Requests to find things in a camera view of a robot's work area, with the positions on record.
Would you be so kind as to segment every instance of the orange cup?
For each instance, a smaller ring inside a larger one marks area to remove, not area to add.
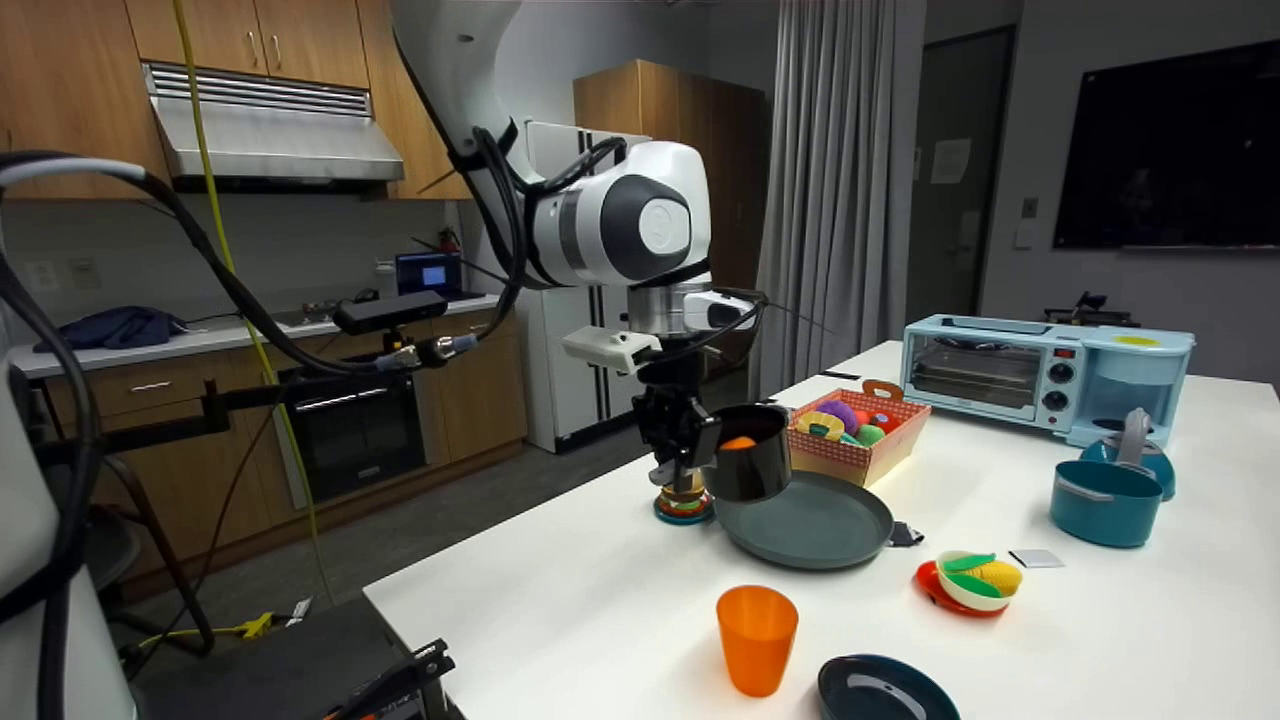
[[[717,601],[718,646],[733,688],[742,696],[771,696],[784,681],[801,611],[763,583],[728,588]]]

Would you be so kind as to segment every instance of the curtain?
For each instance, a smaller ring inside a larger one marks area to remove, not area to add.
[[[751,393],[899,335],[923,0],[778,0]]]

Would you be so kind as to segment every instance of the black mug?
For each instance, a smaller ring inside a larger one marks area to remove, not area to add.
[[[717,411],[718,438],[705,480],[717,499],[751,502],[788,489],[788,408],[737,402]]]

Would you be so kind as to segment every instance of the white table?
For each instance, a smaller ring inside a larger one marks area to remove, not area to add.
[[[896,379],[896,344],[839,373]],[[845,379],[778,393],[795,408]],[[1280,716],[1280,402],[1266,384],[1183,384],[1169,457],[1174,499],[1140,551],[1047,520],[1037,431],[933,417],[911,460],[870,483],[923,529],[854,572],[808,575],[740,557],[709,529],[651,520],[647,460],[366,583],[405,645],[444,637],[444,688],[471,720],[816,716],[826,654],[883,652],[948,688],[967,720],[1272,720]],[[948,548],[1047,548],[998,621],[933,607],[911,572]],[[718,664],[717,595],[771,583],[801,607],[784,688],[740,696]]]

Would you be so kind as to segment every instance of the cabinet handle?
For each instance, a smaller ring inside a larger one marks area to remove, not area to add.
[[[270,69],[284,71],[278,34],[267,34],[267,57],[270,57]]]
[[[248,51],[248,69],[258,69],[252,31],[242,31],[242,51]]]
[[[162,393],[162,387],[170,387],[170,379],[126,384],[126,395],[146,395],[146,393]]]

